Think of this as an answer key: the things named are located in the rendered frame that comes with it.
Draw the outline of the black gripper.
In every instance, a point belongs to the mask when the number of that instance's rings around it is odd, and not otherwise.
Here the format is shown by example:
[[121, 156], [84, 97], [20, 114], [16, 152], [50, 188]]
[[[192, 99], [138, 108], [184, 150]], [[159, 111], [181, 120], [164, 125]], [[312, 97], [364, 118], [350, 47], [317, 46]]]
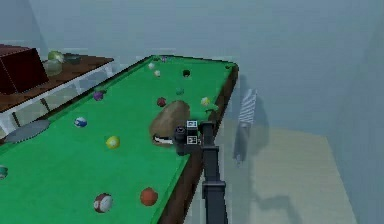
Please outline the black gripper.
[[178, 126], [175, 129], [174, 140], [173, 140], [173, 137], [159, 136], [158, 134], [154, 134], [152, 138], [155, 145], [158, 145], [161, 147], [170, 147], [174, 143], [176, 152], [179, 156], [184, 156], [186, 154], [185, 152], [186, 128], [184, 126]]

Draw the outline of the brown bread loaf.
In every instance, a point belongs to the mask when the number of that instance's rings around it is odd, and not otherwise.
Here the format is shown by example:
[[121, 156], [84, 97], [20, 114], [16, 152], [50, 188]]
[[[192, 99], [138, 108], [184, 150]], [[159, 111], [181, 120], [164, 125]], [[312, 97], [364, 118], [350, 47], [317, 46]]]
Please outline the brown bread loaf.
[[149, 126], [152, 143], [154, 144], [152, 138], [154, 134], [174, 138], [175, 129], [178, 126], [184, 126], [189, 118], [190, 106], [185, 101], [176, 100], [166, 105]]

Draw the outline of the green pool table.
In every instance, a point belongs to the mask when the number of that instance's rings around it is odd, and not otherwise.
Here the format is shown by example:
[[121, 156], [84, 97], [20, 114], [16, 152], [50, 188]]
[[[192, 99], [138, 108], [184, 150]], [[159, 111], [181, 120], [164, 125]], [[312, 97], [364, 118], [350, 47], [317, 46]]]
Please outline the green pool table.
[[[149, 126], [162, 110], [157, 99], [185, 101], [192, 119], [219, 123], [238, 78], [233, 62], [161, 58], [147, 57], [104, 82], [103, 100], [86, 94], [52, 113], [38, 136], [0, 146], [0, 165], [8, 168], [0, 180], [0, 224], [157, 224], [189, 159], [152, 143]], [[78, 117], [85, 127], [74, 125]], [[116, 149], [106, 146], [111, 136], [120, 138]], [[153, 206], [140, 201], [147, 187], [158, 193]], [[106, 213], [93, 208], [101, 193], [113, 198]]]

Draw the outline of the orange billiard ball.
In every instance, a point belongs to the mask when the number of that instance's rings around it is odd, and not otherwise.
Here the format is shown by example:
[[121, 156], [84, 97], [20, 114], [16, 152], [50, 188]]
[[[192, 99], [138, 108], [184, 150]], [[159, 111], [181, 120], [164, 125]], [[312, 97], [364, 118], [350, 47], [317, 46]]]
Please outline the orange billiard ball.
[[140, 201], [145, 206], [153, 206], [158, 200], [158, 193], [151, 187], [141, 191]]

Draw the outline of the red white striped ball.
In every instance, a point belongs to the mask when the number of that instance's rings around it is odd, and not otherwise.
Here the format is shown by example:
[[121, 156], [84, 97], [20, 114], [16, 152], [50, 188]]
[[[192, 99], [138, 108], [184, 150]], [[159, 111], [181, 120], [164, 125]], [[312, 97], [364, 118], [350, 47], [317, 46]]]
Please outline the red white striped ball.
[[112, 208], [112, 205], [112, 196], [108, 193], [101, 193], [95, 198], [93, 208], [98, 213], [106, 213]]

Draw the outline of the dark grey bowl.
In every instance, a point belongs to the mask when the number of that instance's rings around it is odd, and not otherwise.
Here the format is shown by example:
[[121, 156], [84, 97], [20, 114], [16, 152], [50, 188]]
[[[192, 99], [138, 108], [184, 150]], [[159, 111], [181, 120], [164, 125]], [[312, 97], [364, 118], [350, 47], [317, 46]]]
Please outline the dark grey bowl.
[[72, 65], [77, 65], [81, 61], [81, 56], [77, 54], [65, 54], [64, 61]]

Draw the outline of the clear glass bowl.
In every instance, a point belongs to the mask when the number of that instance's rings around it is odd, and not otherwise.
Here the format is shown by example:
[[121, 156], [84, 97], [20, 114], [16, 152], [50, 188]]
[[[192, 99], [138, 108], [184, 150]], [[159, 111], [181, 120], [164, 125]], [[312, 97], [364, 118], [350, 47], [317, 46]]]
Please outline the clear glass bowl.
[[47, 60], [43, 63], [43, 67], [48, 77], [59, 75], [62, 72], [62, 63], [56, 59]]

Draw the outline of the pale green round fruit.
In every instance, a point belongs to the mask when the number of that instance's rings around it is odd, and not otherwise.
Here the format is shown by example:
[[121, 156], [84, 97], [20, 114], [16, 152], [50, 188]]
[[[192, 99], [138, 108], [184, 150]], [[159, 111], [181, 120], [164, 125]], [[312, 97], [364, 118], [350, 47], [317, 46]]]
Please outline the pale green round fruit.
[[64, 62], [64, 55], [57, 50], [52, 50], [48, 53], [48, 59], [49, 60], [57, 60], [60, 63], [63, 63]]

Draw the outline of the dark red box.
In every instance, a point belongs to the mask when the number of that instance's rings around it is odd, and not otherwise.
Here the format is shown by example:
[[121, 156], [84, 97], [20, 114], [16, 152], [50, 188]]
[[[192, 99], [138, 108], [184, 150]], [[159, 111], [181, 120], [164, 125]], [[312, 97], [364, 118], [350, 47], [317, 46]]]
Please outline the dark red box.
[[0, 93], [25, 92], [47, 81], [35, 48], [0, 44]]

